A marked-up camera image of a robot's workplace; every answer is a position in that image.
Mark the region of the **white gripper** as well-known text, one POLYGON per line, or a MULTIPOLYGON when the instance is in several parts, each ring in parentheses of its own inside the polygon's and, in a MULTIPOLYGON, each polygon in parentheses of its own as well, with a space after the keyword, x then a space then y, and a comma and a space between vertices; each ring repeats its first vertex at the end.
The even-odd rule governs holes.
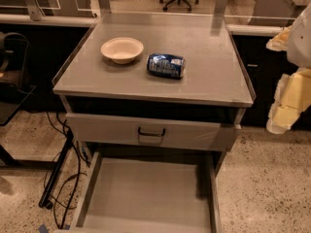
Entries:
POLYGON ((311 106, 311 4, 296 18, 292 27, 284 28, 270 39, 266 47, 287 51, 288 60, 299 67, 292 75, 284 74, 277 84, 266 129, 273 134, 290 130, 300 115, 311 106))

